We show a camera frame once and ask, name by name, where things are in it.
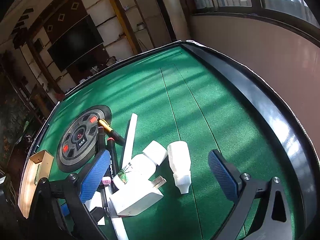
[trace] charger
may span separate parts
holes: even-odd
[[[153,181],[141,179],[129,181],[117,192],[110,196],[118,216],[135,216],[151,207],[162,199],[159,190],[166,180],[161,176]]]

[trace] television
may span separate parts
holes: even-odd
[[[48,52],[60,71],[63,71],[84,54],[103,43],[103,39],[90,15],[68,29]]]

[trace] metal prong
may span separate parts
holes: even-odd
[[[157,177],[157,178],[155,178],[152,182],[151,182],[151,184],[152,184],[152,186],[155,188],[155,189],[158,189],[158,188],[160,188],[164,183],[166,183],[167,181],[164,179],[164,178],[162,178],[162,176],[159,176],[159,177]]]

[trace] blue textured pad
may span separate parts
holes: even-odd
[[[238,201],[237,186],[228,170],[224,167],[223,163],[215,155],[214,151],[208,154],[208,164],[219,182],[219,185],[228,200],[233,202]]]
[[[82,181],[79,195],[82,203],[85,203],[87,200],[92,199],[104,174],[109,168],[109,165],[110,153],[108,150],[105,150],[101,157],[93,165],[88,175]],[[65,216],[69,214],[69,209],[66,203],[61,206],[61,211]]]

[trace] green table surface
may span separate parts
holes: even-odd
[[[110,107],[111,126],[123,136],[131,114],[138,115],[133,156],[142,153],[152,140],[164,147],[183,140],[190,151],[189,193],[181,195],[175,187],[166,158],[152,177],[161,175],[167,180],[160,188],[164,197],[141,214],[123,219],[129,240],[212,237],[233,205],[209,170],[207,156],[212,149],[219,149],[240,172],[248,172],[254,178],[281,178],[293,235],[297,237],[302,222],[286,165],[280,161],[279,156],[285,154],[280,143],[269,138],[265,127],[256,121],[253,110],[231,84],[188,52],[177,47],[149,56],[68,97],[55,111],[39,150],[46,149],[55,156],[68,125],[82,111],[99,104]],[[49,180],[64,179],[67,175],[54,160]],[[258,202],[255,200],[238,238],[248,233]],[[113,238],[107,219],[101,229]]]

